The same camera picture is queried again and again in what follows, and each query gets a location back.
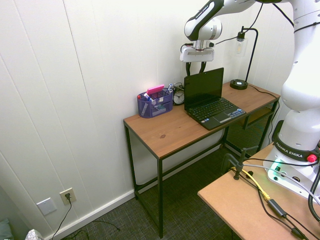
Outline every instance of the yellow cable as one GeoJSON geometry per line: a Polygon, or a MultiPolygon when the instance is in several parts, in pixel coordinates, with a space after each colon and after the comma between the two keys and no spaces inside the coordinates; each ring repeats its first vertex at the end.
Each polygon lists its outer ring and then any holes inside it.
{"type": "Polygon", "coordinates": [[[255,185],[260,189],[260,191],[262,192],[262,195],[265,199],[265,201],[269,201],[271,199],[271,197],[262,189],[262,187],[260,186],[260,184],[254,179],[253,176],[251,176],[247,171],[242,169],[242,172],[245,173],[254,183],[255,185]]]}

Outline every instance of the desk lamp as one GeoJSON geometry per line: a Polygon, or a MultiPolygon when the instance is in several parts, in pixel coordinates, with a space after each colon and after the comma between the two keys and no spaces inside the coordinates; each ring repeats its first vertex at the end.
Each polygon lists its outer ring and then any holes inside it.
{"type": "Polygon", "coordinates": [[[255,31],[256,34],[255,34],[255,41],[254,41],[252,54],[251,54],[251,58],[250,58],[250,63],[249,63],[248,71],[246,73],[245,80],[233,79],[230,81],[230,87],[232,87],[233,89],[237,89],[237,90],[245,90],[248,87],[247,80],[248,80],[248,75],[249,75],[252,59],[254,57],[256,44],[257,44],[257,40],[258,40],[258,30],[255,28],[244,28],[244,26],[242,26],[241,31],[238,33],[238,36],[236,37],[235,56],[243,57],[245,55],[246,46],[247,46],[247,42],[248,42],[248,40],[245,38],[245,34],[249,30],[255,31]]]}

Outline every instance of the laptop touchpad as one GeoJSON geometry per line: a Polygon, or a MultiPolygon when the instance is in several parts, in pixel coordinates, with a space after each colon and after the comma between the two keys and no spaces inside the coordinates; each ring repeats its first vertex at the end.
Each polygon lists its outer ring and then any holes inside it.
{"type": "Polygon", "coordinates": [[[228,121],[231,119],[231,117],[229,117],[227,114],[225,114],[224,112],[219,113],[215,116],[213,116],[213,118],[215,120],[217,120],[219,123],[224,123],[225,121],[228,121]]]}

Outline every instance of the black laptop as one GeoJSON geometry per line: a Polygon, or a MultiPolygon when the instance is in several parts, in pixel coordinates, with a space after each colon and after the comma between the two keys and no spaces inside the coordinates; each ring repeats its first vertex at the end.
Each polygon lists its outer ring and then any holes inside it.
{"type": "Polygon", "coordinates": [[[246,113],[221,97],[223,78],[223,67],[184,78],[184,109],[208,130],[246,113]]]}

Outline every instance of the light switch plate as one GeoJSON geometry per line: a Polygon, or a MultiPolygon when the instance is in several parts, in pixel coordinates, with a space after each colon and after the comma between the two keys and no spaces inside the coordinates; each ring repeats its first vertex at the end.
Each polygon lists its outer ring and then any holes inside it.
{"type": "Polygon", "coordinates": [[[41,210],[42,214],[45,216],[53,211],[57,210],[57,207],[52,201],[51,197],[46,200],[37,203],[38,208],[41,210]]]}

